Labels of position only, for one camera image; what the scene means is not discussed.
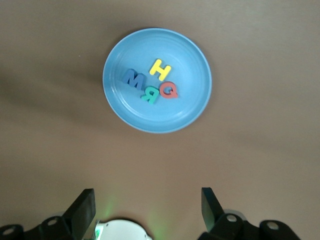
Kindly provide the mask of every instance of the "blue letter m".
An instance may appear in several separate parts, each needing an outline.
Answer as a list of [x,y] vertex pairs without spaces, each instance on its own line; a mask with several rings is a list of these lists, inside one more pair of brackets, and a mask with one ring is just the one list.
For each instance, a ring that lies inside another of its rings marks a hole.
[[129,69],[124,75],[122,81],[125,84],[129,84],[130,87],[135,87],[138,90],[142,90],[142,85],[145,81],[145,75],[142,73],[137,74],[134,69]]

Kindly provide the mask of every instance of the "screw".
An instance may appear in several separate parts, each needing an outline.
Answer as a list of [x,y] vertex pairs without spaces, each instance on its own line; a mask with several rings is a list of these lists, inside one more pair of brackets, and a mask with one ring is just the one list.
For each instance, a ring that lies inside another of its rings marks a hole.
[[237,221],[237,218],[233,215],[226,216],[226,219],[228,219],[228,221],[231,223],[235,223]]
[[5,230],[3,233],[2,233],[2,235],[10,235],[10,234],[12,234],[13,232],[15,231],[15,228],[14,227],[10,227],[10,228],[8,228],[7,230]]
[[52,226],[55,225],[57,223],[57,219],[51,219],[50,221],[48,221],[48,226]]
[[266,225],[272,230],[279,230],[278,224],[276,224],[274,221],[268,221]]

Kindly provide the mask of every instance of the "black bracket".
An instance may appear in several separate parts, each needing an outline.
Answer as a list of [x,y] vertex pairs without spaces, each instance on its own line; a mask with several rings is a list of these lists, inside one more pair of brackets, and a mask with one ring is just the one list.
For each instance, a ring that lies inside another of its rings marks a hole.
[[210,187],[202,188],[201,208],[207,232],[198,240],[300,240],[283,222],[264,220],[259,227],[225,213]]
[[18,224],[0,227],[0,240],[81,240],[96,215],[95,192],[85,189],[62,216],[24,231]]

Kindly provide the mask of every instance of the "green light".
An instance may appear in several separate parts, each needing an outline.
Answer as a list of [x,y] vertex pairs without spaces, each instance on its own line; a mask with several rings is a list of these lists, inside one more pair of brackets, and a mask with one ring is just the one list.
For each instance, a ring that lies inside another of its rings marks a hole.
[[94,230],[94,238],[93,238],[93,240],[100,240],[103,230],[104,230],[103,226],[96,226],[95,230]]
[[107,197],[107,204],[103,206],[103,210],[101,211],[101,215],[98,216],[99,219],[106,220],[109,219],[110,216],[115,212],[117,199],[114,195],[109,195]]
[[163,216],[157,209],[151,209],[147,224],[153,235],[153,240],[164,240],[170,238],[169,229],[172,224],[172,219],[168,216]]

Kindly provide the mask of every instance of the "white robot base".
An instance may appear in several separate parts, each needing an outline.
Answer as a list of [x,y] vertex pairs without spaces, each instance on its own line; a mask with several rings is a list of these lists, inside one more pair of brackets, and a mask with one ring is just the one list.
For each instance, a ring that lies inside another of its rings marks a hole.
[[146,230],[139,224],[116,219],[108,222],[98,222],[95,226],[93,240],[152,240]]

